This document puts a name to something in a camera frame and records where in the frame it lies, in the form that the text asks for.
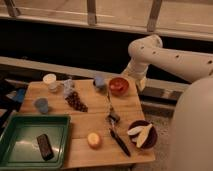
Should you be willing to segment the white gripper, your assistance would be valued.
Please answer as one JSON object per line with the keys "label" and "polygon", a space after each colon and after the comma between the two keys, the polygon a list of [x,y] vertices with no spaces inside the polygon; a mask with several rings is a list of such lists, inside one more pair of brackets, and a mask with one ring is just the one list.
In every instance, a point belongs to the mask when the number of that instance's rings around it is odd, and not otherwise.
{"label": "white gripper", "polygon": [[146,64],[132,64],[129,62],[122,75],[131,77],[135,81],[138,91],[142,92],[146,85],[147,70],[148,66]]}

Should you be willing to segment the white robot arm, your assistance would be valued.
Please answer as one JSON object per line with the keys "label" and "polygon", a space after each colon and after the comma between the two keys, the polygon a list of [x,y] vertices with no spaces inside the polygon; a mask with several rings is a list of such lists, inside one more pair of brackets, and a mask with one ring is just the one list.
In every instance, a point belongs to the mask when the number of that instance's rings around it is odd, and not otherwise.
{"label": "white robot arm", "polygon": [[123,73],[137,82],[152,64],[190,83],[175,108],[168,171],[213,171],[213,54],[165,49],[157,35],[132,41],[128,53]]}

